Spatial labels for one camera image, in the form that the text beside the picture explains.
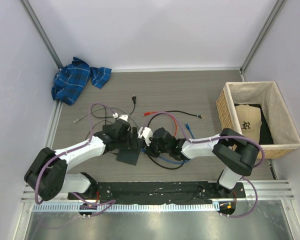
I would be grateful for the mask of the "black network switch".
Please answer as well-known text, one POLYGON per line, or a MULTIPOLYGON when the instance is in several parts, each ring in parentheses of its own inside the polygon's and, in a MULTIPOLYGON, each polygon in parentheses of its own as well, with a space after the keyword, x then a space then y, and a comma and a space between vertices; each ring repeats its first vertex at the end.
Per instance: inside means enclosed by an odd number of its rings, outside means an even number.
POLYGON ((120 149, 118 151, 116 160, 121 163, 136 166, 139 159, 140 152, 141 152, 141 147, 137 147, 136 149, 132 149, 132 148, 120 149))

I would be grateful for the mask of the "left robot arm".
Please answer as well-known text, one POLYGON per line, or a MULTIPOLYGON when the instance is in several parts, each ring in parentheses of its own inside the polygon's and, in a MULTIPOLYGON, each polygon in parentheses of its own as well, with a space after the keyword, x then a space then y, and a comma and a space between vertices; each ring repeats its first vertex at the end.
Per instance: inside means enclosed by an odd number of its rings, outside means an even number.
POLYGON ((24 175, 24 181, 34 190, 34 201, 38 205, 60 193, 85 200, 93 199, 98 191, 97 181, 86 172, 70 174, 69 170, 114 150, 140 150, 138 128, 122 118, 68 148, 41 149, 24 175))

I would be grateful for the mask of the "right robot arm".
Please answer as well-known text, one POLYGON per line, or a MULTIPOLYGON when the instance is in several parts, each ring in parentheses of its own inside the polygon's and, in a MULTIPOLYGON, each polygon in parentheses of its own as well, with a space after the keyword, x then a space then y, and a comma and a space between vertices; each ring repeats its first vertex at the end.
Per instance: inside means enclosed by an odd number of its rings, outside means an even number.
POLYGON ((206 138, 176 138, 163 127, 144 138, 145 153, 153 158, 168 154, 177 161, 198 157, 217 157, 224 165, 216 182, 216 193, 223 198, 233 193, 239 180, 252 174, 265 159, 265 151, 254 140, 224 128, 206 138))

